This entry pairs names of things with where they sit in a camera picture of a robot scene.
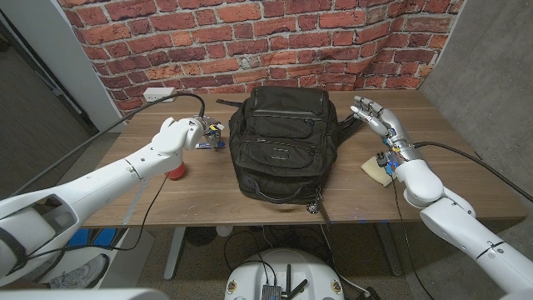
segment red brick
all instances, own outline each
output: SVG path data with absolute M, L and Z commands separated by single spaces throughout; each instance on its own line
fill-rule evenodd
M 300 77 L 300 85 L 303 88 L 314 87 L 316 85 L 316 75 Z
M 302 50 L 298 51 L 298 62 L 299 63 L 310 63 L 315 60 L 316 51 L 314 50 Z
M 286 37 L 271 37 L 270 38 L 270 49 L 271 50 L 287 49 L 288 47 L 289 47 L 289 40 Z
M 168 55 L 164 51 L 150 53 L 147 55 L 147 57 L 153 66 L 158 66 L 160 64 L 170 62 L 170 59 L 168 59 Z
M 405 20 L 406 19 L 404 17 L 398 17 L 396 20 L 392 21 L 391 31 L 392 32 L 401 31 Z
M 113 21 L 145 17 L 156 12 L 153 0 L 133 0 L 106 4 L 106 10 Z
M 237 6 L 217 8 L 218 17 L 225 23 L 257 20 L 261 18 L 259 4 L 247 3 Z
M 183 72 L 187 75 L 200 75 L 200 66 L 197 63 L 184 63 L 182 65 Z
M 393 33 L 387 38 L 385 47 L 405 47 L 408 41 L 408 34 Z
M 207 45 L 206 47 L 209 58 L 224 58 L 226 56 L 226 49 L 222 44 Z
M 264 53 L 267 51 L 268 41 L 265 38 L 255 41 L 230 42 L 227 44 L 227 54 L 229 56 Z
M 433 59 L 435 53 L 430 50 L 396 50 L 394 54 L 395 63 L 423 62 L 428 63 Z
M 132 33 L 135 35 L 149 33 L 152 30 L 148 19 L 131 21 L 128 22 L 127 25 L 130 27 L 130 30 L 132 30 Z
M 309 13 L 330 10 L 331 0 L 286 0 L 286 13 Z
M 182 89 L 183 85 L 182 82 L 179 79 L 170 79 L 163 82 L 165 87 L 167 88 L 176 88 L 176 89 Z
M 296 31 L 295 17 L 281 17 L 278 19 L 254 23 L 254 33 L 256 34 L 256 37 L 293 31 Z
M 197 43 L 231 41 L 233 39 L 232 27 L 226 25 L 217 28 L 198 29 L 192 32 L 192 38 Z
M 406 62 L 401 65 L 400 74 L 401 75 L 413 75 L 418 70 L 418 62 Z
M 202 60 L 206 56 L 203 47 L 186 47 L 183 49 L 172 49 L 168 51 L 168 57 L 173 62 L 189 62 L 192 60 Z
M 289 67 L 287 71 L 291 77 L 322 74 L 324 73 L 324 66 L 322 64 L 303 65 L 298 67 Z
M 424 6 L 427 13 L 445 13 L 450 5 L 450 0 L 429 0 Z
M 107 67 L 109 68 L 109 71 L 111 71 L 111 73 L 116 74 L 137 68 L 148 68 L 150 67 L 150 63 L 148 62 L 146 57 L 136 56 L 128 57 L 119 61 L 108 62 Z
M 87 57 L 90 59 L 108 59 L 109 56 L 99 47 L 83 47 L 83 51 L 87 54 Z
M 79 28 L 84 27 L 82 20 L 80 20 L 80 17 L 77 15 L 77 13 L 69 10 L 63 10 L 65 12 L 65 15 L 67 16 L 68 21 Z
M 328 32 L 292 34 L 289 37 L 291 48 L 324 47 L 331 44 L 331 35 Z
M 131 54 L 130 49 L 128 49 L 125 42 L 117 42 L 111 45 L 107 45 L 106 50 L 112 57 L 115 58 Z
M 215 80 L 217 81 L 218 87 L 221 85 L 233 84 L 232 75 L 218 75 L 218 76 L 215 76 Z
M 349 28 L 364 23 L 365 12 L 363 11 L 324 13 L 320 16 L 321 28 Z
M 280 17 L 285 13 L 285 3 L 283 1 L 265 1 L 263 2 L 263 12 L 265 18 Z
M 147 82 L 143 83 L 141 85 L 135 86 L 135 87 L 128 87 L 124 91 L 126 91 L 126 94 L 129 97 L 142 97 L 142 94 L 144 91 L 147 90 L 147 88 L 162 88 L 163 84 L 160 82 Z
M 298 79 L 282 79 L 282 80 L 266 80 L 263 82 L 264 86 L 275 86 L 275 87 L 298 87 Z
M 389 32 L 389 22 L 356 31 L 356 43 L 366 43 L 377 38 L 385 37 Z
M 421 83 L 421 79 L 411 76 L 389 77 L 386 79 L 385 88 L 418 88 Z
M 262 82 L 252 82 L 252 83 L 247 83 L 247 84 L 245 84 L 245 86 L 246 86 L 246 92 L 247 92 L 247 93 L 251 93 L 251 92 L 252 92 L 252 89 L 257 88 L 257 87 L 260 87 L 261 85 L 262 85 Z
M 270 70 L 270 78 L 272 79 L 285 79 L 286 78 L 286 69 L 282 67 L 274 67 Z
M 150 20 L 152 26 L 157 30 L 187 29 L 196 26 L 194 17 L 189 12 L 150 17 Z
M 148 81 L 148 76 L 144 73 L 144 71 L 132 72 L 132 73 L 129 73 L 127 76 L 134 83 L 144 83 Z
M 368 58 L 360 62 L 348 62 L 346 64 L 346 71 L 347 74 L 359 74 L 368 68 L 368 66 L 372 63 L 372 59 Z
M 108 88 L 124 88 L 131 85 L 130 80 L 125 75 L 117 77 L 100 77 L 103 85 Z
M 222 0 L 178 0 L 181 8 L 199 8 L 222 4 Z
M 215 11 L 212 9 L 204 9 L 194 12 L 197 15 L 198 25 L 216 24 L 217 17 L 215 17 Z
M 174 46 L 189 46 L 192 45 L 192 38 L 189 32 L 173 32 L 172 42 Z
M 384 77 L 380 76 L 372 76 L 368 77 L 365 81 L 365 87 L 369 88 L 381 88 L 383 87 L 383 83 L 385 82 Z
M 214 62 L 202 62 L 204 74 L 235 71 L 239 69 L 239 62 L 235 58 L 220 59 Z
M 400 65 L 397 63 L 373 63 L 370 67 L 369 73 L 396 75 Z
M 142 99 L 139 97 L 135 97 L 133 99 L 123 100 L 123 101 L 115 100 L 113 102 L 115 103 L 117 108 L 122 111 L 133 110 L 135 108 L 141 107 L 144 104 Z
M 461 10 L 461 7 L 463 6 L 463 2 L 464 0 L 454 0 L 455 2 L 453 2 L 451 5 L 450 5 L 450 9 L 448 10 L 449 13 L 459 13 L 459 11 Z
M 131 37 L 126 25 L 121 23 L 85 29 L 82 31 L 82 34 L 87 42 L 92 45 Z
M 390 63 L 394 57 L 394 50 L 381 50 L 377 55 L 374 63 Z
M 236 83 L 249 83 L 262 78 L 268 78 L 268 70 L 257 70 L 251 72 L 239 72 L 233 75 Z
M 315 15 L 301 15 L 298 17 L 298 27 L 304 31 L 316 29 L 317 20 L 318 16 Z
M 329 62 L 326 64 L 326 73 L 344 73 L 345 63 Z
M 442 49 L 448 39 L 447 35 L 434 35 L 430 40 L 430 48 Z
M 177 8 L 176 0 L 156 0 L 156 4 L 162 12 L 175 12 Z
M 333 33 L 333 46 L 349 46 L 353 44 L 353 32 Z
M 261 55 L 261 65 L 279 65 L 296 63 L 296 51 L 282 51 Z
M 362 8 L 374 6 L 374 5 L 380 5 L 392 2 L 394 0 L 359 0 L 359 6 Z
M 233 25 L 233 32 L 235 33 L 235 38 L 252 38 L 253 30 L 250 23 Z
M 366 11 L 366 24 L 373 24 L 386 19 L 387 6 L 374 7 Z
M 98 73 L 102 75 L 110 75 L 110 72 L 107 70 L 106 64 L 104 62 L 93 62 L 92 65 Z
M 412 17 L 407 20 L 407 31 L 447 33 L 451 17 Z
M 367 58 L 369 56 L 374 55 L 374 51 L 376 50 L 376 43 L 375 42 L 369 42 L 368 44 L 363 45 L 361 47 L 361 57 Z
M 144 53 L 158 48 L 172 47 L 172 41 L 168 34 L 138 38 L 127 42 L 127 44 L 134 53 Z
M 320 74 L 318 83 L 353 83 L 356 80 L 355 75 L 347 74 Z
M 202 88 L 202 87 L 214 87 L 215 78 L 213 76 L 205 77 L 184 77 L 182 78 L 182 84 L 185 88 Z
M 359 50 L 359 47 L 323 48 L 318 51 L 318 57 L 320 60 L 354 60 L 359 57 Z
M 409 47 L 424 47 L 430 40 L 429 34 L 412 34 L 409 37 Z
M 336 0 L 335 1 L 336 9 L 355 8 L 356 6 L 357 6 L 357 0 Z

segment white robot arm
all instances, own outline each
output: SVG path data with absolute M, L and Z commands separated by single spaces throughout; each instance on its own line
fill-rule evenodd
M 459 248 L 506 292 L 533 288 L 533 262 L 476 220 L 474 208 L 444 187 L 429 169 L 394 113 L 370 99 L 355 97 L 354 116 L 368 123 L 389 147 L 378 164 L 406 184 L 403 195 L 436 235 Z
M 32 271 L 63 247 L 82 224 L 143 178 L 182 164 L 182 149 L 194 149 L 212 119 L 168 118 L 152 142 L 137 152 L 60 186 L 0 201 L 0 287 Z M 39 212 L 37 202 L 60 203 Z

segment backpack strap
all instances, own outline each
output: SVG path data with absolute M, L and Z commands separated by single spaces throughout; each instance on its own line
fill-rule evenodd
M 361 126 L 362 120 L 356 119 L 351 113 L 344 121 L 337 123 L 336 146 L 339 147 Z

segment sneaker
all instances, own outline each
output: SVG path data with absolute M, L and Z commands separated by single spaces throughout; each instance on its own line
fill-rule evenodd
M 48 283 L 51 289 L 94 288 L 109 266 L 109 257 L 100 254 L 83 266 L 55 277 Z

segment power strip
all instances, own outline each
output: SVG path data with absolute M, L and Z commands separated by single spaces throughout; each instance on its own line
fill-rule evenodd
M 175 87 L 149 87 L 146 91 L 144 91 L 143 96 L 147 102 L 154 102 L 160 98 L 172 95 L 175 92 Z M 167 99 L 163 102 L 172 102 L 174 99 L 176 99 L 176 97 Z

